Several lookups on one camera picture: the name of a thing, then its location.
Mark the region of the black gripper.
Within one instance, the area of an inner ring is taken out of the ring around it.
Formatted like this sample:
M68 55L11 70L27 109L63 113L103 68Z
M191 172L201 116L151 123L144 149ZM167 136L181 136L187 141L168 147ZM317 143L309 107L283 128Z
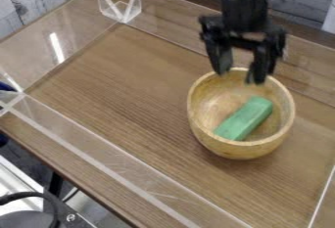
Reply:
M269 0L222 0L222 14L199 17L213 69L218 75L231 70L233 48L254 53L247 84L263 84L285 56L287 32L269 19Z

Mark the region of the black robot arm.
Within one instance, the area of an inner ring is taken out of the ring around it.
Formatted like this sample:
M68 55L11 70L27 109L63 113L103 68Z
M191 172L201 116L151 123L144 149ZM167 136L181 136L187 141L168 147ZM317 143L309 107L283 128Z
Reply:
M225 75L234 66L234 48L254 55L246 82L263 84L285 56L287 31L269 18L269 0L221 0L222 14L201 16L201 39L214 72Z

